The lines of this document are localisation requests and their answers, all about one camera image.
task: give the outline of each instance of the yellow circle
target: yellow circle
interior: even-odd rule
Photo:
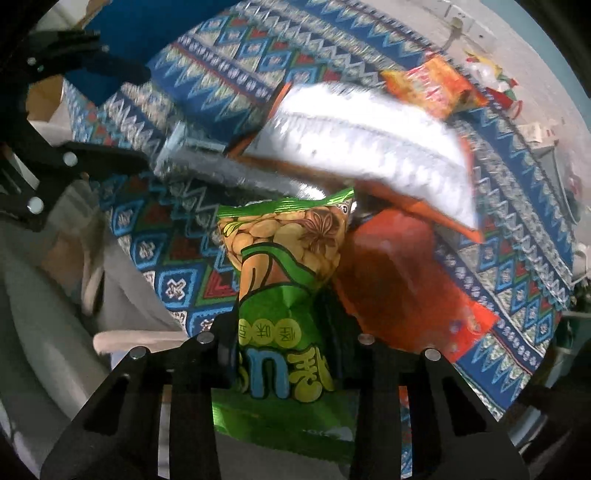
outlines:
[[[273,341],[274,325],[267,319],[255,320],[252,324],[252,341],[257,345],[269,345]]]
[[[275,324],[275,343],[280,347],[293,348],[300,340],[300,325],[294,319],[279,320]]]
[[[252,327],[245,319],[238,320],[238,343],[248,345],[252,337]]]

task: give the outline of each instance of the orange snack bag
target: orange snack bag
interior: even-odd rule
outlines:
[[[420,106],[438,119],[452,112],[485,106],[488,101],[441,55],[407,72],[381,72],[389,93],[403,102]]]
[[[428,223],[383,210],[350,233],[333,277],[347,312],[393,348],[437,348],[459,359],[496,322],[455,285],[434,258]]]

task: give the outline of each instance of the patterned tablecloth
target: patterned tablecloth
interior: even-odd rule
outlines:
[[[124,85],[98,109],[73,87],[67,101],[80,141],[157,151],[171,126],[186,119],[204,137],[228,142],[260,122],[282,80],[378,86],[379,70],[413,68],[436,48],[354,0],[246,1],[156,55],[146,85]],[[543,171],[497,107],[453,120],[475,151],[486,241],[440,232],[435,255],[499,317],[456,365],[498,419],[539,366],[567,306],[573,235]],[[102,191],[122,247],[190,334],[231,308],[236,277],[206,230],[217,205],[235,199],[195,180],[167,189],[149,174],[115,177]]]

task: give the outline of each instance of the silver screw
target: silver screw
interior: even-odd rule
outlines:
[[[373,345],[375,337],[371,333],[360,333],[357,340],[361,345]]]
[[[78,157],[76,157],[76,154],[74,152],[64,153],[62,159],[64,160],[64,163],[68,165],[68,167],[73,167],[78,163]]]
[[[39,197],[31,197],[27,203],[27,209],[33,215],[39,215],[44,208],[45,204],[43,203],[43,200],[41,200]]]
[[[205,345],[207,343],[213,342],[216,336],[212,332],[201,332],[196,338],[199,343]]]
[[[145,356],[145,354],[148,353],[148,349],[144,346],[134,346],[130,351],[129,351],[129,357],[132,360],[139,360],[140,358],[142,358],[143,356]]]
[[[438,360],[441,360],[441,354],[434,348],[427,348],[427,350],[425,350],[425,357],[431,362],[437,362]]]

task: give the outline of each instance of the star anise image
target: star anise image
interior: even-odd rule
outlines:
[[[305,247],[309,246],[311,252],[325,256],[327,247],[336,247],[339,221],[330,210],[310,209],[306,212],[306,217],[297,223],[306,229],[300,241]]]

